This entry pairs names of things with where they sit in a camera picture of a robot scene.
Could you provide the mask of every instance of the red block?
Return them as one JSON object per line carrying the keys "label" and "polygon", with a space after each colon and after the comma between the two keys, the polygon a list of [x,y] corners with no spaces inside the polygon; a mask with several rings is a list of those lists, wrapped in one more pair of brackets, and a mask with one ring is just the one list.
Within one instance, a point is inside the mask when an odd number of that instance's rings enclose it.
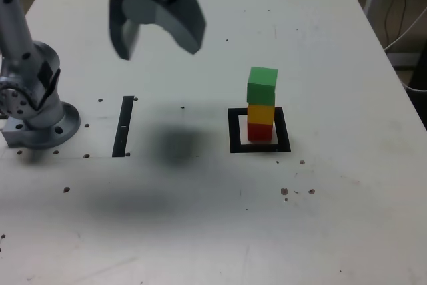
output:
{"label": "red block", "polygon": [[273,125],[260,123],[248,123],[249,141],[271,141],[273,136]]}

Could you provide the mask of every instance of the black strip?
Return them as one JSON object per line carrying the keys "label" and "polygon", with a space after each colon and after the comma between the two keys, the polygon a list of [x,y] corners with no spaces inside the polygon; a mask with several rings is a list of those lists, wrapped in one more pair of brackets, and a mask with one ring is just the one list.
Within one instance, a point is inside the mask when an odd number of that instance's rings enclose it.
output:
{"label": "black strip", "polygon": [[113,157],[125,157],[127,135],[131,125],[134,96],[124,96],[121,103],[120,118],[115,133]]}
{"label": "black strip", "polygon": [[244,144],[240,141],[239,116],[247,115],[247,108],[228,109],[228,133],[230,135],[230,153],[272,153],[290,152],[288,131],[286,130],[283,109],[274,109],[274,127],[276,128],[277,144]]}

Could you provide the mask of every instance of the yellow block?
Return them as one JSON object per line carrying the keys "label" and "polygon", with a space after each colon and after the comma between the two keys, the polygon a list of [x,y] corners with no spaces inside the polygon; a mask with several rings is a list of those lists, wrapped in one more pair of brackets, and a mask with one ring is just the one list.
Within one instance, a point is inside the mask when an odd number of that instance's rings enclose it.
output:
{"label": "yellow block", "polygon": [[248,123],[273,125],[274,106],[248,105]]}

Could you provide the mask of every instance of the cable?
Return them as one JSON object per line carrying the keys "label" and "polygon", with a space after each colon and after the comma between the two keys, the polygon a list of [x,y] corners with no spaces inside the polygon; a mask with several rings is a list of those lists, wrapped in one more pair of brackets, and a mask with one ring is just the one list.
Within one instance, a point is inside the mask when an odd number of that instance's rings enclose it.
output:
{"label": "cable", "polygon": [[403,2],[404,2],[404,6],[403,6],[403,11],[402,11],[402,17],[400,18],[399,32],[396,36],[396,39],[399,38],[400,33],[402,32],[403,21],[405,19],[407,0],[403,0]]}
{"label": "cable", "polygon": [[400,81],[403,85],[403,87],[405,87],[406,89],[409,89],[410,91],[415,91],[416,93],[427,93],[427,90],[423,89],[415,89],[415,88],[411,88],[408,85],[406,85],[403,81]]}
{"label": "cable", "polygon": [[[412,23],[412,25],[409,26],[409,28],[407,28],[407,30],[401,36],[399,36],[399,38],[397,38],[395,41],[393,41],[391,44],[389,44],[389,46],[387,46],[386,48],[384,48],[384,51],[389,50],[389,48],[391,48],[395,43],[397,43],[401,38],[403,38],[403,36],[405,36],[409,32],[409,30],[411,30],[411,28],[413,28],[413,26],[415,26],[415,24],[421,19],[421,17],[426,12],[427,12],[427,7],[422,11],[422,13],[418,16],[418,18],[415,19],[415,21]],[[403,83],[403,81],[400,81],[400,83],[403,85],[403,87],[405,87],[406,89],[408,89],[410,91],[414,91],[416,93],[427,93],[427,90],[421,90],[421,89],[411,88],[408,85],[406,85],[405,83]]]}
{"label": "cable", "polygon": [[388,35],[388,29],[387,29],[387,20],[388,20],[388,16],[393,8],[394,2],[396,0],[392,0],[392,2],[390,3],[390,5],[388,6],[387,9],[387,13],[386,13],[386,17],[384,18],[384,31],[386,32],[386,39],[387,39],[387,46],[390,44],[390,36]]}
{"label": "cable", "polygon": [[397,38],[395,41],[393,41],[391,44],[389,44],[386,48],[384,48],[384,51],[389,50],[395,43],[397,43],[399,40],[401,40],[401,38],[403,38],[403,36],[405,36],[409,32],[409,30],[411,30],[413,28],[413,26],[415,26],[415,24],[426,13],[426,11],[427,11],[427,7],[422,11],[422,13],[418,16],[418,18],[415,19],[415,21],[412,23],[412,25],[409,26],[409,28],[407,28],[407,30],[403,34],[401,34],[401,36],[399,36],[399,38]]}

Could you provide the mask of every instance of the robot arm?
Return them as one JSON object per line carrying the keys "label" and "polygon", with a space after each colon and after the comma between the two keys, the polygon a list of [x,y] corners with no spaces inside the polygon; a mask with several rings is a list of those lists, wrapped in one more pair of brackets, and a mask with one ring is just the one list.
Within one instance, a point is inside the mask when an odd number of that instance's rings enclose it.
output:
{"label": "robot arm", "polygon": [[[0,1],[0,110],[9,116],[2,134],[10,147],[62,144],[80,117],[59,99],[59,57],[32,40],[19,0]],[[162,26],[190,53],[201,47],[205,19],[197,0],[110,0],[109,10],[111,42],[122,59],[130,59],[140,24]]]}
{"label": "robot arm", "polygon": [[205,32],[205,19],[197,0],[110,0],[110,37],[122,59],[130,59],[139,24],[163,27],[176,43],[196,53]]}

